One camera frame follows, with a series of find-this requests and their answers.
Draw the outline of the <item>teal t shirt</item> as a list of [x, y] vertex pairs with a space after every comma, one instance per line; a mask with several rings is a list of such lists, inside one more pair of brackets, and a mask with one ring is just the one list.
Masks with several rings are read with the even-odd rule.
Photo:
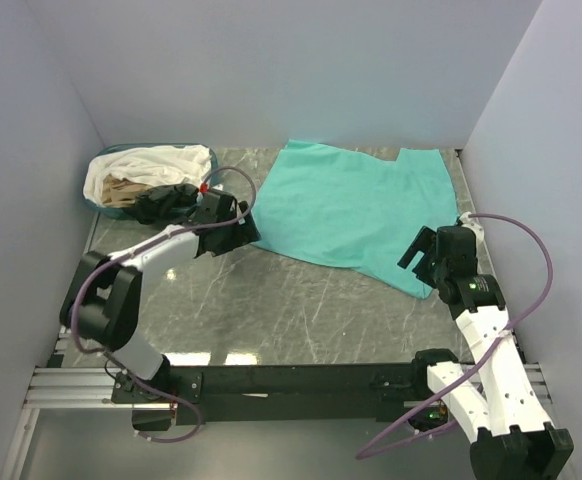
[[458, 216], [455, 189], [437, 150], [403, 148], [394, 160], [291, 140], [259, 188], [257, 247], [350, 269], [418, 299], [432, 289], [397, 262], [424, 226]]

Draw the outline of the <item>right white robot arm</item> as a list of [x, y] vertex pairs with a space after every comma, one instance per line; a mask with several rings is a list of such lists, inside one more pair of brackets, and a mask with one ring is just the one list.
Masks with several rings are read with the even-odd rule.
[[448, 351], [416, 354], [410, 387], [442, 402], [470, 442], [478, 479], [555, 479], [574, 451], [554, 426], [518, 354], [497, 280], [478, 271], [477, 225], [423, 227], [398, 262], [439, 293], [467, 342], [474, 367]]

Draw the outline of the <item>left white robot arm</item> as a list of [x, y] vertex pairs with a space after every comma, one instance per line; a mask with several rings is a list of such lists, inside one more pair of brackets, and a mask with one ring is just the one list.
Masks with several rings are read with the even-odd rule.
[[59, 313], [61, 325], [79, 341], [93, 340], [136, 377], [147, 401], [164, 399], [171, 388], [171, 364], [138, 327], [143, 289], [180, 261], [219, 256], [260, 239], [246, 201], [210, 189], [183, 221], [149, 239], [111, 254], [90, 251], [74, 273]]

